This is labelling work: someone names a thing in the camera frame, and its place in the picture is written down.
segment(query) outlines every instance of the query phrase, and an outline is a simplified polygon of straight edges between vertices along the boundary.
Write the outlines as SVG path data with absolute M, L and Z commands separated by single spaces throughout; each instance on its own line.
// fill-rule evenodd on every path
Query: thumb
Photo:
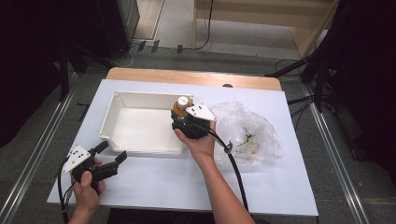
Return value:
M 92 174 L 89 171 L 85 171 L 84 173 L 82 173 L 81 176 L 81 186 L 83 188 L 89 187 L 91 185 L 92 182 Z

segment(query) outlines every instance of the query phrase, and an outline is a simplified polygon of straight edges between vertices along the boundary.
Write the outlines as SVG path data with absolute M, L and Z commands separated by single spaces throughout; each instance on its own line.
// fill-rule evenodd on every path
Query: white tabletop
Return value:
M 238 101 L 247 109 L 265 117 L 275 128 L 282 157 L 241 172 L 251 214 L 317 216 L 315 198 L 309 184 L 301 150 L 293 129 L 283 91 L 207 87 L 182 84 L 102 80 L 71 149 L 80 145 L 96 147 L 106 111 L 114 91 L 188 94 L 195 103 L 212 106 Z M 97 155 L 108 163 L 118 153 L 110 148 Z M 235 194 L 240 197 L 235 173 L 222 171 Z M 211 210 L 202 174 L 188 150 L 178 156 L 129 156 L 119 173 L 105 180 L 101 205 L 122 208 Z M 63 175 L 63 189 L 70 187 L 69 175 Z M 48 197 L 58 203 L 57 184 Z

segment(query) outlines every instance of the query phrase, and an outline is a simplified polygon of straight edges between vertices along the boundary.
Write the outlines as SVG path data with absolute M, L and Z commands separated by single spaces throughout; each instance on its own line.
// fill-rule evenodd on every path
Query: gray carpet floor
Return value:
M 150 53 L 150 48 L 133 51 L 130 67 L 156 68 L 189 71 L 236 73 L 247 76 L 262 76 L 275 72 L 292 61 L 280 62 L 254 56 L 209 53 L 204 51 L 183 51 L 158 49 Z M 117 60 L 128 64 L 131 60 L 125 54 Z M 76 90 L 71 99 L 47 152 L 35 172 L 12 223 L 62 223 L 60 206 L 46 203 L 55 181 L 58 167 L 72 145 L 78 132 L 85 107 L 89 104 L 107 70 L 99 63 L 87 59 L 89 65 L 85 74 L 78 75 Z M 302 84 L 296 77 L 282 77 L 282 90 L 288 100 L 304 97 Z M 44 132 L 52 113 L 58 105 L 60 89 L 56 89 L 42 106 L 26 122 L 15 139 L 0 148 L 0 204 L 6 202 L 9 191 L 20 176 L 26 162 L 32 155 L 40 135 Z M 290 113 L 301 108 L 305 102 L 291 105 Z M 343 134 L 337 118 L 328 110 L 323 111 L 334 141 L 339 149 L 352 181 L 363 202 L 363 207 L 372 223 L 396 223 L 396 187 L 392 185 L 388 173 L 373 162 L 359 162 L 353 159 L 350 146 Z M 332 167 L 329 155 L 309 109 L 301 116 L 296 130 L 304 157 L 304 163 L 316 197 L 318 223 L 355 223 L 345 194 Z M 106 223 L 109 208 L 101 207 L 92 223 Z M 256 220 L 270 223 L 317 223 L 314 217 L 255 216 Z

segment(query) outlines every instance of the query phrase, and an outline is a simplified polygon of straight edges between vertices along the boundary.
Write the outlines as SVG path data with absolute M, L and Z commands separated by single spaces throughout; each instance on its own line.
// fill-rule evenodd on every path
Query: table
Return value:
M 220 87 L 224 83 L 232 84 L 234 88 Z M 267 87 L 271 91 L 260 90 L 257 83 L 262 83 L 263 88 Z M 249 85 L 256 89 L 246 89 Z M 242 169 L 241 176 L 250 212 L 318 215 L 286 98 L 276 79 L 218 73 L 114 68 L 109 71 L 107 79 L 102 81 L 73 146 L 90 148 L 100 143 L 98 133 L 114 91 L 188 93 L 194 95 L 195 102 L 205 102 L 208 106 L 225 101 L 243 102 L 245 107 L 267 118 L 281 133 L 278 135 L 278 141 L 284 150 L 280 159 L 267 160 L 263 165 L 246 171 Z M 258 101 L 265 102 L 265 106 L 258 104 Z M 108 148 L 97 157 L 108 163 L 114 161 L 115 156 L 117 154 Z M 241 198 L 233 171 L 222 171 L 222 174 L 235 194 Z M 62 185 L 64 189 L 70 186 L 69 176 L 63 177 Z M 57 197 L 55 183 L 48 202 L 58 203 Z M 101 204 L 110 207 L 211 210 L 205 181 L 188 150 L 184 150 L 179 156 L 128 157 L 120 165 L 119 173 L 106 180 L 106 193 L 101 197 Z
M 290 27 L 302 58 L 328 29 L 339 0 L 215 0 L 212 20 L 237 21 Z M 192 45 L 195 48 L 197 19 L 208 19 L 210 0 L 194 0 Z

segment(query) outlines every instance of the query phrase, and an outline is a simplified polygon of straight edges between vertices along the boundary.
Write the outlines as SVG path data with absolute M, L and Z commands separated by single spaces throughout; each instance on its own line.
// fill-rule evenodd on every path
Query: right hand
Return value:
M 210 128 L 216 130 L 216 122 L 210 121 Z M 215 138 L 208 134 L 200 139 L 190 139 L 181 130 L 175 129 L 178 139 L 186 144 L 199 166 L 205 162 L 214 161 Z

